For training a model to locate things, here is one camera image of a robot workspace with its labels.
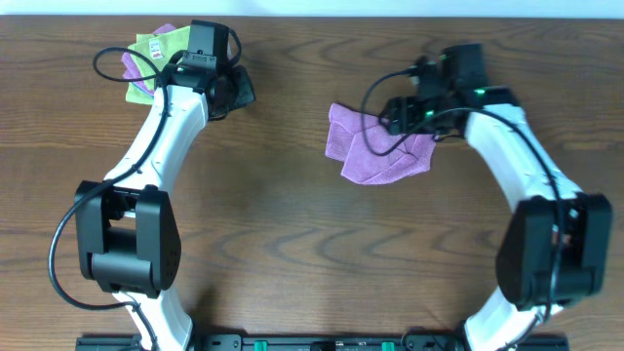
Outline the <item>purple microfiber cloth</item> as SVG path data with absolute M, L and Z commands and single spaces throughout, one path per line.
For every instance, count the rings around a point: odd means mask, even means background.
M 334 103 L 325 155 L 342 163 L 341 175 L 360 185 L 383 185 L 431 168 L 436 146 L 430 135 L 391 136 L 378 119 Z

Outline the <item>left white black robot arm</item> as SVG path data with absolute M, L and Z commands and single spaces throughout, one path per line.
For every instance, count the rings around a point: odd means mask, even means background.
M 126 303 L 146 350 L 184 350 L 193 330 L 174 285 L 181 241 L 171 192 L 183 160 L 209 123 L 255 100 L 242 65 L 217 75 L 169 64 L 165 79 L 133 144 L 106 175 L 111 186 L 75 215 L 83 276 Z

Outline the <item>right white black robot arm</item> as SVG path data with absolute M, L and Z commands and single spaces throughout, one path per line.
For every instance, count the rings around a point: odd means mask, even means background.
M 598 293 L 604 281 L 612 206 L 587 194 L 554 163 L 507 87 L 481 68 L 403 70 L 414 97 L 390 99 L 382 126 L 399 140 L 458 131 L 484 159 L 512 218 L 496 256 L 497 287 L 449 336 L 429 334 L 440 350 L 553 350 L 531 334 L 555 315 Z

